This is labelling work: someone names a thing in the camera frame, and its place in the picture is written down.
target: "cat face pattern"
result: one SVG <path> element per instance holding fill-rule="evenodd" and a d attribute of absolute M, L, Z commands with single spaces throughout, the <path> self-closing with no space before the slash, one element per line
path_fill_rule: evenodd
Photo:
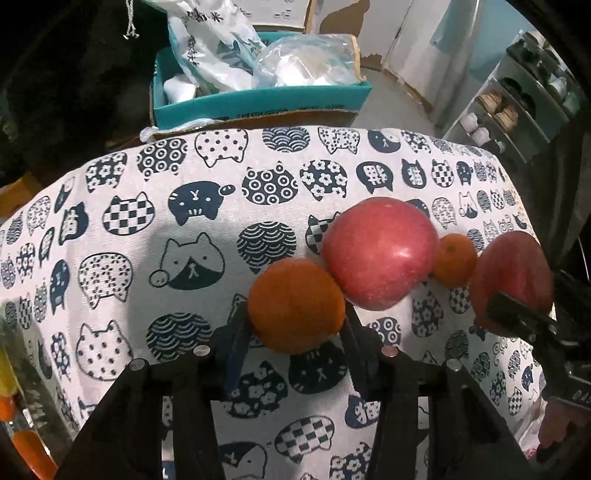
<path fill-rule="evenodd" d="M 154 205 L 145 192 L 126 200 L 115 195 L 103 213 L 103 227 L 112 235 L 133 235 L 149 226 L 154 216 Z"/>
<path fill-rule="evenodd" d="M 78 285 L 93 310 L 108 297 L 125 302 L 133 277 L 129 258 L 114 252 L 86 257 L 78 269 Z"/>
<path fill-rule="evenodd" d="M 312 395 L 335 387 L 347 370 L 345 353 L 328 341 L 305 353 L 291 355 L 288 380 L 296 392 Z"/>
<path fill-rule="evenodd" d="M 318 127 L 318 136 L 331 155 L 339 149 L 356 154 L 361 140 L 359 132 L 353 128 Z"/>
<path fill-rule="evenodd" d="M 376 189 L 382 187 L 389 191 L 393 191 L 394 189 L 394 175 L 392 174 L 392 170 L 383 163 L 377 161 L 365 161 L 357 165 L 355 173 L 357 174 L 359 181 L 363 183 L 365 188 L 368 189 L 368 192 L 372 194 Z"/>
<path fill-rule="evenodd" d="M 406 203 L 421 210 L 425 215 L 427 215 L 427 218 L 431 218 L 431 214 L 429 213 L 429 207 L 427 207 L 424 201 L 420 199 L 410 199 L 407 200 Z"/>
<path fill-rule="evenodd" d="M 308 217 L 308 228 L 306 230 L 306 245 L 310 251 L 320 255 L 322 250 L 322 237 L 329 229 L 330 224 L 340 215 L 336 212 L 332 218 L 318 220 L 314 215 Z"/>
<path fill-rule="evenodd" d="M 198 290 L 222 278 L 226 263 L 222 252 L 205 232 L 194 242 L 179 244 L 169 238 L 160 259 L 160 267 L 150 275 L 150 285 L 168 285 L 175 290 Z"/>
<path fill-rule="evenodd" d="M 127 166 L 127 153 L 116 152 L 87 163 L 85 178 L 89 193 L 97 188 L 114 189 L 121 181 Z"/>
<path fill-rule="evenodd" d="M 242 194 L 255 205 L 276 205 L 289 202 L 298 193 L 298 185 L 280 161 L 272 170 L 246 169 Z"/>
<path fill-rule="evenodd" d="M 368 130 L 369 144 L 380 153 L 394 153 L 400 150 L 400 138 L 393 128 Z"/>
<path fill-rule="evenodd" d="M 310 144 L 310 134 L 304 127 L 272 127 L 263 129 L 262 140 L 271 150 L 295 153 Z"/>
<path fill-rule="evenodd" d="M 238 236 L 238 254 L 252 273 L 296 253 L 296 234 L 284 223 L 261 222 L 246 227 Z"/>
<path fill-rule="evenodd" d="M 330 459 L 329 478 L 341 480 L 364 479 L 369 468 L 371 452 L 372 449 L 367 443 L 360 442 L 354 452 L 344 457 L 338 455 L 332 456 Z"/>
<path fill-rule="evenodd" d="M 427 186 L 427 176 L 418 160 L 414 163 L 402 159 L 402 179 L 413 189 L 423 189 Z"/>
<path fill-rule="evenodd" d="M 464 161 L 459 161 L 456 163 L 456 171 L 457 177 L 460 179 L 460 185 L 464 185 L 465 183 L 472 185 L 472 173 L 474 172 L 474 168 Z"/>
<path fill-rule="evenodd" d="M 12 288 L 17 279 L 17 270 L 14 268 L 14 262 L 8 258 L 0 264 L 0 277 L 4 288 Z"/>
<path fill-rule="evenodd" d="M 103 382 L 114 381 L 133 358 L 131 345 L 115 320 L 111 320 L 104 330 L 92 329 L 87 323 L 80 327 L 76 363 L 87 377 Z"/>
<path fill-rule="evenodd" d="M 55 234 L 55 227 L 48 228 L 47 232 L 45 232 L 43 238 L 41 239 L 41 243 L 39 243 L 39 268 L 43 266 L 44 260 L 49 260 L 51 244 L 53 243 Z"/>
<path fill-rule="evenodd" d="M 26 278 L 33 279 L 33 267 L 35 266 L 35 245 L 33 245 L 31 242 L 23 244 L 23 246 L 18 251 L 15 263 L 17 265 L 17 272 L 19 278 L 21 279 L 21 283 L 23 283 Z"/>
<path fill-rule="evenodd" d="M 36 200 L 27 211 L 27 228 L 32 235 L 35 228 L 45 228 L 45 222 L 51 210 L 51 200 L 45 195 Z"/>
<path fill-rule="evenodd" d="M 187 142 L 182 138 L 168 138 L 146 145 L 135 159 L 139 172 L 148 181 L 155 174 L 170 171 L 178 175 L 178 170 L 187 156 Z"/>
<path fill-rule="evenodd" d="M 393 317 L 384 317 L 369 322 L 366 327 L 378 332 L 384 345 L 400 345 L 402 340 L 402 327 Z"/>
<path fill-rule="evenodd" d="M 458 213 L 462 217 L 466 218 L 476 218 L 478 216 L 478 205 L 472 198 L 472 194 L 470 192 L 466 192 L 464 195 L 462 192 L 457 194 L 457 199 L 460 204 L 460 208 L 458 209 Z"/>
<path fill-rule="evenodd" d="M 402 130 L 400 132 L 404 141 L 408 144 L 411 150 L 415 153 L 424 152 L 431 153 L 431 147 L 429 147 L 429 140 L 427 137 L 408 130 Z"/>
<path fill-rule="evenodd" d="M 6 230 L 6 244 L 12 245 L 18 240 L 22 232 L 22 212 L 10 222 L 8 230 Z"/>
<path fill-rule="evenodd" d="M 70 177 L 66 180 L 64 184 L 60 187 L 60 191 L 56 197 L 56 204 L 53 206 L 53 213 L 57 213 L 60 209 L 65 205 L 66 200 L 70 196 L 72 192 L 72 188 L 74 188 L 74 181 L 76 180 L 75 177 Z"/>
<path fill-rule="evenodd" d="M 278 409 L 286 397 L 286 381 L 264 361 L 254 372 L 240 377 L 238 386 L 230 392 L 230 400 L 223 401 L 222 407 L 237 419 L 255 419 Z"/>
<path fill-rule="evenodd" d="M 476 172 L 476 178 L 480 181 L 486 181 L 486 167 L 480 161 L 474 162 L 474 171 Z"/>
<path fill-rule="evenodd" d="M 201 315 L 175 312 L 158 317 L 150 324 L 146 343 L 156 360 L 169 362 L 207 343 L 211 334 L 209 322 Z"/>
<path fill-rule="evenodd" d="M 74 240 L 80 238 L 88 228 L 88 215 L 84 202 L 72 208 L 64 210 L 64 217 L 61 221 L 60 235 L 57 237 L 57 242 L 63 245 L 66 240 Z"/>
<path fill-rule="evenodd" d="M 296 465 L 304 455 L 318 449 L 330 450 L 335 435 L 335 423 L 325 416 L 310 416 L 296 420 L 275 437 L 275 450 Z"/>
<path fill-rule="evenodd" d="M 484 236 L 487 242 L 492 242 L 496 237 L 499 236 L 499 231 L 496 229 L 495 222 L 492 220 L 489 223 L 482 222 L 484 227 Z"/>
<path fill-rule="evenodd" d="M 433 200 L 431 212 L 445 230 L 450 223 L 457 225 L 456 211 L 447 198 L 439 197 Z"/>
<path fill-rule="evenodd" d="M 47 286 L 45 282 L 42 283 L 41 287 L 35 289 L 35 300 L 34 300 L 34 317 L 37 323 L 41 323 L 45 320 L 47 315 Z"/>
<path fill-rule="evenodd" d="M 318 201 L 328 194 L 347 196 L 347 172 L 335 161 L 311 160 L 300 170 L 300 178 Z"/>
<path fill-rule="evenodd" d="M 476 252 L 480 253 L 484 250 L 484 238 L 478 228 L 470 228 L 466 234 L 466 236 L 474 245 Z"/>
<path fill-rule="evenodd" d="M 265 478 L 267 451 L 254 442 L 232 442 L 219 446 L 220 460 L 227 480 Z"/>
<path fill-rule="evenodd" d="M 66 308 L 66 290 L 70 284 L 70 268 L 65 260 L 58 261 L 51 272 L 49 284 L 49 301 L 51 303 L 51 314 L 56 314 L 56 308 L 61 305 Z"/>
<path fill-rule="evenodd" d="M 248 133 L 241 129 L 205 131 L 195 136 L 195 151 L 208 168 L 226 159 L 241 163 L 247 146 Z"/>
<path fill-rule="evenodd" d="M 439 330 L 442 321 L 443 309 L 433 293 L 428 291 L 423 298 L 419 293 L 413 294 L 411 328 L 416 336 L 425 338 L 433 335 Z"/>
<path fill-rule="evenodd" d="M 431 165 L 431 178 L 435 182 L 435 185 L 439 185 L 443 188 L 451 187 L 455 176 L 449 163 L 447 163 L 447 160 L 438 162 L 433 159 Z"/>
<path fill-rule="evenodd" d="M 168 209 L 179 225 L 191 217 L 217 218 L 225 196 L 236 191 L 234 185 L 223 187 L 213 181 L 194 181 L 175 189 L 168 197 Z"/>

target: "white tablecloth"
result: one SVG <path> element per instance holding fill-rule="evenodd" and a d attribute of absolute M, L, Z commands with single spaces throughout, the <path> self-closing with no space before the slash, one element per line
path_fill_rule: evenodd
<path fill-rule="evenodd" d="M 319 262 L 335 215 L 372 195 L 413 203 L 440 236 L 467 234 L 479 251 L 507 230 L 533 233 L 484 150 L 397 129 L 201 132 L 92 160 L 9 219 L 0 312 L 79 430 L 132 358 L 172 360 L 204 342 L 270 263 Z M 387 311 L 358 312 L 416 359 L 459 358 L 512 431 L 539 395 L 531 348 L 475 329 L 465 288 L 427 281 Z M 253 343 L 231 400 L 212 408 L 228 480 L 360 480 L 379 411 L 353 390 L 338 338 L 293 356 Z M 170 413 L 166 401 L 167 426 Z M 174 478 L 170 434 L 164 443 Z"/>

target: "clear plastic bag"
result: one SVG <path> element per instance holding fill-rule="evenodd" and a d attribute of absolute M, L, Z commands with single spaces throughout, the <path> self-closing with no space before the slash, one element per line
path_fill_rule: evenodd
<path fill-rule="evenodd" d="M 256 63 L 257 88 L 365 81 L 352 35 L 289 35 L 262 50 Z"/>
<path fill-rule="evenodd" d="M 166 10 L 173 53 L 202 92 L 255 87 L 256 56 L 264 48 L 232 0 L 148 0 Z"/>

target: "orange object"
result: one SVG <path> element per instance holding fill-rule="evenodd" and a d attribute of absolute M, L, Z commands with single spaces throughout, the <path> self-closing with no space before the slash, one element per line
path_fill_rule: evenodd
<path fill-rule="evenodd" d="M 463 287 L 470 281 L 477 260 L 472 241 L 465 235 L 450 233 L 439 239 L 433 278 L 446 288 Z"/>
<path fill-rule="evenodd" d="M 57 472 L 57 465 L 43 448 L 37 432 L 19 430 L 14 433 L 12 443 L 40 480 L 53 480 Z"/>
<path fill-rule="evenodd" d="M 253 283 L 248 314 L 267 347 L 295 355 L 317 348 L 345 320 L 345 301 L 332 277 L 315 263 L 284 258 Z"/>
<path fill-rule="evenodd" d="M 8 218 L 27 204 L 43 187 L 29 172 L 16 182 L 0 189 L 0 218 Z"/>
<path fill-rule="evenodd" d="M 11 421 L 16 412 L 12 397 L 0 397 L 0 421 Z"/>

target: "yellow object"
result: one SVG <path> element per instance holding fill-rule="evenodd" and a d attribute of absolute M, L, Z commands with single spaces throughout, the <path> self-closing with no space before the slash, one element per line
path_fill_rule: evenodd
<path fill-rule="evenodd" d="M 315 263 L 284 258 L 253 283 L 248 314 L 271 350 L 295 355 L 318 348 L 345 321 L 345 300 L 333 278 Z"/>
<path fill-rule="evenodd" d="M 18 390 L 17 380 L 4 348 L 0 348 L 0 397 L 12 397 Z"/>

